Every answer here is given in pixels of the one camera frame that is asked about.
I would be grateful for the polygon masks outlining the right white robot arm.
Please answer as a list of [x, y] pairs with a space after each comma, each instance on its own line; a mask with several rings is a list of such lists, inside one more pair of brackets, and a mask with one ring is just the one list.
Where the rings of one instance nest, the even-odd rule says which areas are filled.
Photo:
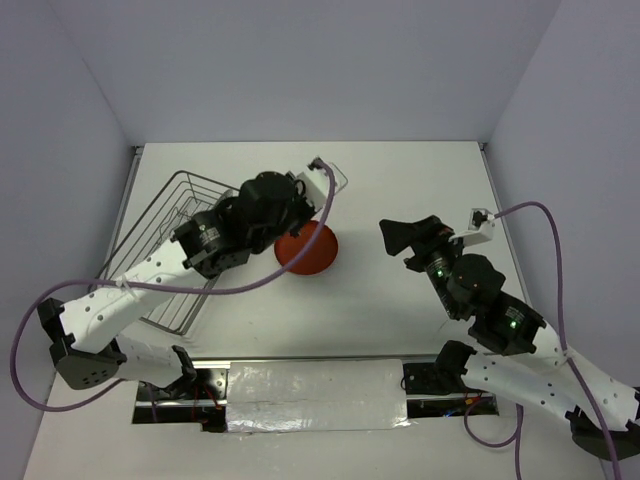
[[407, 269], [431, 281], [447, 316], [467, 321], [468, 335], [484, 347], [449, 340], [434, 371], [444, 390], [487, 389], [568, 424], [573, 442], [614, 461], [639, 453], [639, 390], [607, 375], [561, 342], [560, 334], [524, 301], [506, 293], [505, 276], [469, 247], [493, 237], [495, 217], [471, 213], [456, 233], [432, 215], [413, 223], [379, 223], [387, 254], [405, 249]]

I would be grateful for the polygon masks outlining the orange fluted plate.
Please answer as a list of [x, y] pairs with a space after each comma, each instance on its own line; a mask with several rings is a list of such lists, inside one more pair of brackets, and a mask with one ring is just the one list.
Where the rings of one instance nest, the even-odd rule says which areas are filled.
[[[300, 230], [297, 236], [287, 234], [275, 242], [275, 257], [282, 266], [289, 263], [302, 251], [311, 239], [318, 224], [318, 221], [311, 220]], [[322, 273], [335, 261], [338, 251], [339, 244], [336, 235], [328, 226], [323, 226], [312, 248], [289, 269], [289, 272], [299, 276]]]

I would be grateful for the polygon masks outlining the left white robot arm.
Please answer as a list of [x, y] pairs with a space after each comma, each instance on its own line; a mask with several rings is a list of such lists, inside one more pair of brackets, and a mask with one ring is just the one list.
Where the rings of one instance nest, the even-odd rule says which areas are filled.
[[76, 300], [40, 301], [36, 311], [57, 373], [74, 390], [118, 378], [151, 383], [177, 399], [190, 395], [197, 375], [183, 347], [133, 340], [124, 330], [283, 236], [297, 235], [325, 206], [327, 186], [320, 171], [261, 173], [195, 212], [115, 279]]

